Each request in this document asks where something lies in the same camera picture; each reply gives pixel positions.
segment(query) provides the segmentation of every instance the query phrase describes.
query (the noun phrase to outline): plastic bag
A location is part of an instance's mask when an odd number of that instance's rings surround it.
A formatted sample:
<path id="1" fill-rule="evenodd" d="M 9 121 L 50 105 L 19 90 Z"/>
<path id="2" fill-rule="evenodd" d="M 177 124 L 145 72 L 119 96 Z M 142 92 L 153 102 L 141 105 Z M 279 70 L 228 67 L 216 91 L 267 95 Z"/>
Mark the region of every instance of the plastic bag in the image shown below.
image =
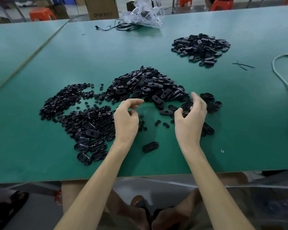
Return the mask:
<path id="1" fill-rule="evenodd" d="M 151 8 L 145 0 L 135 0 L 135 9 L 132 12 L 123 11 L 122 18 L 126 23 L 134 23 L 146 27 L 160 28 L 163 24 L 161 21 L 164 16 L 164 8 Z"/>

